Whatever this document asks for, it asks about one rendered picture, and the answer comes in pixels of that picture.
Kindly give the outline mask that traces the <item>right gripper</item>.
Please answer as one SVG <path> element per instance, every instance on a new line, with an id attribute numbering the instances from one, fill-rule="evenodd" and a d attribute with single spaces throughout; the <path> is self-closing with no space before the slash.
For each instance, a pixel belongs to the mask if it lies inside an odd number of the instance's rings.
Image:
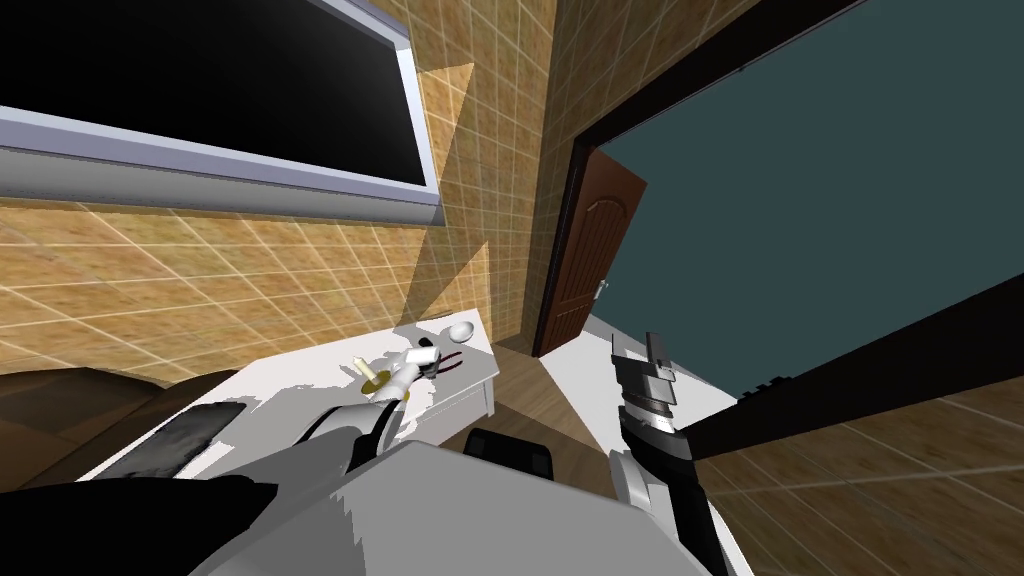
<path id="1" fill-rule="evenodd" d="M 622 388 L 626 412 L 647 426 L 674 434 L 672 407 L 677 404 L 675 374 L 662 336 L 646 333 L 647 360 L 629 358 L 623 338 L 611 337 L 611 362 Z"/>

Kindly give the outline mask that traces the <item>yellow plate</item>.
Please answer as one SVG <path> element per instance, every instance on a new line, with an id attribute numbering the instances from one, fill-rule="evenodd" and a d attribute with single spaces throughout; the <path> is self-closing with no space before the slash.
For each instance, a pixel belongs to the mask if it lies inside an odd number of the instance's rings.
<path id="1" fill-rule="evenodd" d="M 401 372 L 383 370 L 374 379 L 366 380 L 361 394 L 371 403 L 386 403 L 391 401 L 408 401 L 411 380 Z"/>

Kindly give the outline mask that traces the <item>white table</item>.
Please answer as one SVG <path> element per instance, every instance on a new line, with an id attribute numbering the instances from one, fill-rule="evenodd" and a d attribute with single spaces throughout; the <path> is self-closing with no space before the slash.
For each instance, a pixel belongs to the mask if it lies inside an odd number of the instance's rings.
<path id="1" fill-rule="evenodd" d="M 464 343 L 449 337 L 450 326 L 460 321 L 475 328 Z M 396 443 L 439 446 L 493 415 L 499 367 L 482 319 L 472 308 L 252 362 L 197 400 L 239 401 L 247 407 L 179 476 L 211 478 L 293 445 L 323 412 L 366 401 L 354 357 L 375 371 L 389 369 L 422 338 L 437 346 L 446 363 L 435 379 L 412 385 Z"/>

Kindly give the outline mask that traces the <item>brown wooden door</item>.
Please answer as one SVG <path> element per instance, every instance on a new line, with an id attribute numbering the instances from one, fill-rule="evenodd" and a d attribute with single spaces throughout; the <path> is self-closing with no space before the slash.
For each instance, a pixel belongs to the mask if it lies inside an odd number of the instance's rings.
<path id="1" fill-rule="evenodd" d="M 571 179 L 571 205 L 534 355 L 542 357 L 578 337 L 607 278 L 647 183 L 592 147 Z"/>

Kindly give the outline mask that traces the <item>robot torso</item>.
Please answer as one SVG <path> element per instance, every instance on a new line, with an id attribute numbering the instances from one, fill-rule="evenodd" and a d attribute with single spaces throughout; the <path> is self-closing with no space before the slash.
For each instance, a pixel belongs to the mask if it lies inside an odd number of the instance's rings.
<path id="1" fill-rule="evenodd" d="M 278 494 L 189 576 L 734 576 L 639 507 L 418 441 L 352 468 L 356 437 L 239 467 Z"/>

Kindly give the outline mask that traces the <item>dark grey flat slab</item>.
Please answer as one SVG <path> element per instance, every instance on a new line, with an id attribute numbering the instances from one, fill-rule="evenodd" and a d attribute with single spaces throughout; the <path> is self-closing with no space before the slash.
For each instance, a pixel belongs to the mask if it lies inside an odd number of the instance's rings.
<path id="1" fill-rule="evenodd" d="M 246 408 L 241 402 L 196 405 L 181 412 L 97 476 L 173 478 Z"/>

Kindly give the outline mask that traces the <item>brown sofa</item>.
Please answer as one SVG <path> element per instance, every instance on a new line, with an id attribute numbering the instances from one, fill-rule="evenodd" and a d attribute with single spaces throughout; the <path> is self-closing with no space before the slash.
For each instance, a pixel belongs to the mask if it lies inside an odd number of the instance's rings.
<path id="1" fill-rule="evenodd" d="M 85 367 L 0 375 L 0 493 L 74 482 L 233 375 L 168 388 Z"/>

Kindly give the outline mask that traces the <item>window with pale frame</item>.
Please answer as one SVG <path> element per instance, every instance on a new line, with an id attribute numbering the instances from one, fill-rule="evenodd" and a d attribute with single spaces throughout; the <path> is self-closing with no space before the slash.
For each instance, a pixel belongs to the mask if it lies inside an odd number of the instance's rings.
<path id="1" fill-rule="evenodd" d="M 0 0 L 0 196 L 439 227 L 369 0 Z"/>

